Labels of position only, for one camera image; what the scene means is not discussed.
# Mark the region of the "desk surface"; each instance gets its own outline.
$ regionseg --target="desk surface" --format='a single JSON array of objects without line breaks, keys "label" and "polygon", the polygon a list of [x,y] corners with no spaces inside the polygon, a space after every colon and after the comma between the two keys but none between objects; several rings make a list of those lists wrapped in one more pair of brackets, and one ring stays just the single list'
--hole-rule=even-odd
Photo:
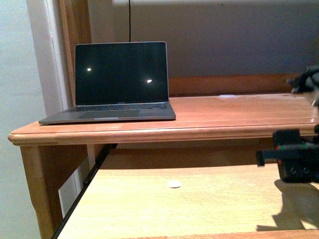
[{"label": "desk surface", "polygon": [[285,128],[313,135],[319,123],[308,95],[181,97],[170,102],[176,120],[45,126],[34,122],[14,130],[9,140],[23,146],[257,138]]},{"label": "desk surface", "polygon": [[[134,169],[108,169],[126,153],[111,151],[59,239],[319,237],[302,230],[319,227],[319,186],[283,183],[276,164],[138,169],[132,162]],[[174,158],[161,154],[165,165]],[[172,179],[182,186],[169,188]]]}]

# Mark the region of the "black laptop screen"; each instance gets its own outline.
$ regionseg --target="black laptop screen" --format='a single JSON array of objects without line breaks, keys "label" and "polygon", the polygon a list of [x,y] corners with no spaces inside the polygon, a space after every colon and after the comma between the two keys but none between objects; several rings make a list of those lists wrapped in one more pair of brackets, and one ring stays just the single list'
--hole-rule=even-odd
[{"label": "black laptop screen", "polygon": [[76,105],[168,101],[165,42],[75,48]]}]

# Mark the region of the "laptop keyboard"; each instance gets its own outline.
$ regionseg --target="laptop keyboard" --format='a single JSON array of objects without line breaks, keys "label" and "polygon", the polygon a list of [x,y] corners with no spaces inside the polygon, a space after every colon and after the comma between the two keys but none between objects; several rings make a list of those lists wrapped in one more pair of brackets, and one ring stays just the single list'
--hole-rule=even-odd
[{"label": "laptop keyboard", "polygon": [[81,111],[107,111],[107,110],[143,110],[143,109],[166,109],[165,103],[147,104],[124,104],[124,105],[101,105],[101,106],[78,106],[66,112]]}]

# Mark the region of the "black cable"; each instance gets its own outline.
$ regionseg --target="black cable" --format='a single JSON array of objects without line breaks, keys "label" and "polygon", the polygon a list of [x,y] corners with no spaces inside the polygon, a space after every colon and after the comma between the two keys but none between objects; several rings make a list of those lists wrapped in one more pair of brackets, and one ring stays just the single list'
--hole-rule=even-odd
[{"label": "black cable", "polygon": [[131,0],[129,0],[129,42],[131,42]]}]

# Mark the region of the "wall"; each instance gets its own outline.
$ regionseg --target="wall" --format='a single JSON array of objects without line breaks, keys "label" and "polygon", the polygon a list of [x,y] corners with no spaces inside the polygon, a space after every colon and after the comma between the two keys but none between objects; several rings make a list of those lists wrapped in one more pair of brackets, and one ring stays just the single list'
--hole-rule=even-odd
[{"label": "wall", "polygon": [[[0,1],[0,238],[36,239],[39,231],[19,148],[9,133],[71,104],[58,0]],[[62,186],[65,214],[88,162]]]},{"label": "wall", "polygon": [[22,158],[8,134],[46,116],[25,0],[0,1],[0,238],[40,238]]},{"label": "wall", "polygon": [[[319,59],[317,0],[132,0],[132,41],[166,41],[169,76],[291,73]],[[128,0],[90,0],[92,40],[129,40]]]}]

